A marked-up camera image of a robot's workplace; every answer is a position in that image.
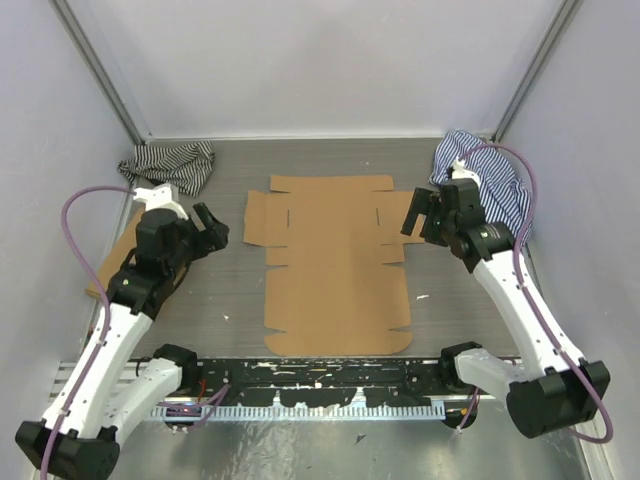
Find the aluminium frame post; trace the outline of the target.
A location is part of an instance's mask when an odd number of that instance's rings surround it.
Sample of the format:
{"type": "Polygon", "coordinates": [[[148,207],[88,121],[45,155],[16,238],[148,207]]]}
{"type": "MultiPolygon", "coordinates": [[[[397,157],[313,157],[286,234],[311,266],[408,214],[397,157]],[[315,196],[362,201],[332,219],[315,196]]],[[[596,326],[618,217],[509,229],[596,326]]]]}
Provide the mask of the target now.
{"type": "Polygon", "coordinates": [[[72,1],[50,1],[49,4],[130,140],[135,145],[146,144],[152,139],[152,134],[132,94],[126,90],[126,82],[116,61],[108,59],[108,47],[104,40],[99,39],[99,28],[89,27],[90,11],[82,13],[82,8],[72,1]]]}
{"type": "Polygon", "coordinates": [[[568,29],[582,4],[582,0],[563,0],[560,3],[549,27],[535,51],[531,62],[527,67],[525,74],[520,80],[493,136],[491,137],[492,141],[500,142],[505,137],[511,124],[518,115],[518,112],[524,105],[530,91],[534,87],[554,50],[559,44],[560,39],[568,29]]]}

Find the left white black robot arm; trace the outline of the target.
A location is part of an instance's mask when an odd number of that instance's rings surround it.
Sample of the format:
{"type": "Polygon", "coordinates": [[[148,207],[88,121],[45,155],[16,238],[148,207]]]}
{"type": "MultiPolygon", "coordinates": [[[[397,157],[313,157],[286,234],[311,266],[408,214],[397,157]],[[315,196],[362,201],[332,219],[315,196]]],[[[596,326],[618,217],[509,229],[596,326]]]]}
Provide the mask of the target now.
{"type": "Polygon", "coordinates": [[[113,393],[134,348],[191,264],[228,244],[228,226],[203,203],[193,209],[200,226],[175,207],[142,214],[136,245],[111,278],[108,304],[66,385],[40,420],[19,426],[16,444],[43,476],[108,478],[126,439],[154,407],[171,393],[187,397],[200,387],[196,353],[165,344],[131,385],[113,393]]]}

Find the right aluminium frame post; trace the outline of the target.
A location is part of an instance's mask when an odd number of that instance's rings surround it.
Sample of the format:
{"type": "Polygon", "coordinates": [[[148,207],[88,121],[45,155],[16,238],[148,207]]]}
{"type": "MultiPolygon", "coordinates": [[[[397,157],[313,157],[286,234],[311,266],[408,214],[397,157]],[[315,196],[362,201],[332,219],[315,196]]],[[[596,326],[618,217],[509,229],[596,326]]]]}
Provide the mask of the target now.
{"type": "Polygon", "coordinates": [[[511,124],[518,115],[518,112],[524,105],[530,91],[534,87],[554,50],[559,44],[560,39],[568,29],[582,4],[582,0],[563,0],[560,3],[549,27],[535,51],[531,62],[527,67],[525,74],[520,80],[493,136],[491,137],[492,141],[500,142],[505,137],[511,124]]]}

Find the blue white striped cloth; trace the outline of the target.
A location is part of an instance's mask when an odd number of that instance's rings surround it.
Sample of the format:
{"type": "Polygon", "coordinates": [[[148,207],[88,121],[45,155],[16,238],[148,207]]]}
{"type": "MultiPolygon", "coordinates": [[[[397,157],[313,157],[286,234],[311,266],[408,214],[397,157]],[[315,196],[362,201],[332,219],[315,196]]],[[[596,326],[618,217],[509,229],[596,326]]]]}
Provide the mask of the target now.
{"type": "Polygon", "coordinates": [[[531,207],[531,193],[517,175],[509,160],[494,148],[466,153],[479,145],[481,138],[463,131],[451,130],[438,144],[434,154],[430,183],[441,185],[450,179],[456,160],[474,172],[480,181],[480,200],[489,223],[502,222],[517,236],[531,207]]]}

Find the black white striped cloth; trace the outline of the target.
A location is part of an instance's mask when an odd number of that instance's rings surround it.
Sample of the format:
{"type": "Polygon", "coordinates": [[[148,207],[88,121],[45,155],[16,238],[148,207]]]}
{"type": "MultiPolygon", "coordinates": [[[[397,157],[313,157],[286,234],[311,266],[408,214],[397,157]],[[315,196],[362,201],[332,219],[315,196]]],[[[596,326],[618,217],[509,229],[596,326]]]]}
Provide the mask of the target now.
{"type": "Polygon", "coordinates": [[[192,142],[175,147],[136,146],[132,158],[118,163],[118,172],[129,182],[144,178],[154,186],[169,183],[179,192],[197,197],[215,164],[210,142],[192,142]]]}

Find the brown cardboard box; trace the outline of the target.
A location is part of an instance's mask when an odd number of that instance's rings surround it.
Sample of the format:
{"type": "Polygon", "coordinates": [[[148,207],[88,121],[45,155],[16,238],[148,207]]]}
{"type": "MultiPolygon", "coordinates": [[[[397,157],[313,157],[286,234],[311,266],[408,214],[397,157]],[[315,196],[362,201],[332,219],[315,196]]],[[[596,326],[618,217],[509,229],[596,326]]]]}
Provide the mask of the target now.
{"type": "Polygon", "coordinates": [[[264,325],[279,356],[377,356],[412,340],[401,232],[413,194],[389,175],[274,175],[248,193],[244,241],[266,252],[264,325]]]}
{"type": "Polygon", "coordinates": [[[111,251],[97,271],[97,278],[104,290],[108,289],[109,281],[115,275],[129,254],[136,246],[136,226],[139,223],[144,208],[140,207],[128,223],[123,233],[115,242],[111,251]]]}

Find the folded brown cardboard box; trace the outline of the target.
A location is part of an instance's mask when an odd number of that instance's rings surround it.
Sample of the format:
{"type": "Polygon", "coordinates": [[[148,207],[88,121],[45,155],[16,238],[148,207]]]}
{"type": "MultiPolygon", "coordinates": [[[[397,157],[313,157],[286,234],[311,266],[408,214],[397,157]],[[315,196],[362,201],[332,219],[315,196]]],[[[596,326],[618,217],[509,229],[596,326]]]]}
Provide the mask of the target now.
{"type": "Polygon", "coordinates": [[[123,233],[115,242],[111,251],[97,271],[97,278],[104,290],[108,289],[109,281],[115,275],[129,254],[136,246],[136,226],[139,223],[144,208],[140,207],[128,223],[123,233]]]}

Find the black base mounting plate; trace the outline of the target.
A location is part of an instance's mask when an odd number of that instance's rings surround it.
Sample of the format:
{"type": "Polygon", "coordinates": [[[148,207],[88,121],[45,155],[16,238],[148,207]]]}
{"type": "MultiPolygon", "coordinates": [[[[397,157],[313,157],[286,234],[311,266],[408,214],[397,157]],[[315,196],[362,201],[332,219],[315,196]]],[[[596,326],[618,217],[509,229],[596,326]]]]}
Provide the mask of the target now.
{"type": "Polygon", "coordinates": [[[345,407],[361,393],[367,408],[413,407],[475,390],[445,384],[437,361],[419,357],[200,358],[190,374],[166,401],[208,400],[228,386],[223,406],[345,407]]]}

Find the left aluminium frame post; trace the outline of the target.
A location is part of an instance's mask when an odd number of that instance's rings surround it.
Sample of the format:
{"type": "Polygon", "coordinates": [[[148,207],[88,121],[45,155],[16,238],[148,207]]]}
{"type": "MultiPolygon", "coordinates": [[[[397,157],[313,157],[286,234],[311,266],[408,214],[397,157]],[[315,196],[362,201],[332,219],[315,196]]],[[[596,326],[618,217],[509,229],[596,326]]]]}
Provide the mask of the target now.
{"type": "Polygon", "coordinates": [[[90,11],[82,13],[82,8],[72,1],[50,1],[49,4],[130,140],[135,145],[146,144],[152,139],[152,134],[132,94],[126,90],[126,82],[116,61],[108,59],[108,47],[104,40],[99,39],[99,28],[89,27],[90,11]]]}

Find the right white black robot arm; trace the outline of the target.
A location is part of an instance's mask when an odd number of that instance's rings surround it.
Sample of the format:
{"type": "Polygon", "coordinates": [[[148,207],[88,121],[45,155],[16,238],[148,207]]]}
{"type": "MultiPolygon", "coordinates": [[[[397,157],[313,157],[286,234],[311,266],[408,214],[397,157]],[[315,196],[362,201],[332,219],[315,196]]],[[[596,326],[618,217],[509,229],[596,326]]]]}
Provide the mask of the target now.
{"type": "Polygon", "coordinates": [[[510,364],[476,342],[444,348],[437,365],[442,387],[455,395],[475,387],[503,401],[527,438],[603,415],[609,370],[588,361],[559,327],[509,228],[487,221],[477,183],[456,179],[437,190],[415,189],[402,234],[411,235],[420,216],[420,237],[464,263],[498,309],[521,359],[510,364]]]}

